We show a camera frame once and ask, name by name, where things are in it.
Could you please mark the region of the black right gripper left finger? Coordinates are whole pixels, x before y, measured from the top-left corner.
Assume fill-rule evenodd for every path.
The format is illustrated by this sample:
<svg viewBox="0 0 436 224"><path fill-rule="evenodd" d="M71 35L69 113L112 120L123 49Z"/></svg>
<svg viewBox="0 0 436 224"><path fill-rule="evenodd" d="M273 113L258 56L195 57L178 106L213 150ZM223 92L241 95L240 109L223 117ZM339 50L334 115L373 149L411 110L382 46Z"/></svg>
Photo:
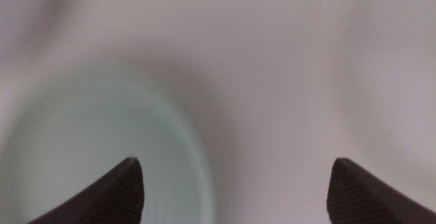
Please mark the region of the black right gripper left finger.
<svg viewBox="0 0 436 224"><path fill-rule="evenodd" d="M139 224L143 209L142 168L137 158L128 157L32 224Z"/></svg>

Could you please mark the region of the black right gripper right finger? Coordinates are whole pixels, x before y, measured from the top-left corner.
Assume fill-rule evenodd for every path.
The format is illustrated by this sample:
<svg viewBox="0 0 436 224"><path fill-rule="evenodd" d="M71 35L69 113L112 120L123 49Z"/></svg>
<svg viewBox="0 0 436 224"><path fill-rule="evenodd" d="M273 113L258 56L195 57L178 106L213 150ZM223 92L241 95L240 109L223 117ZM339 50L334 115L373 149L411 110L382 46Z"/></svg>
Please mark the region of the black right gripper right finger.
<svg viewBox="0 0 436 224"><path fill-rule="evenodd" d="M326 207L331 223L435 224L435 212L348 158L334 161Z"/></svg>

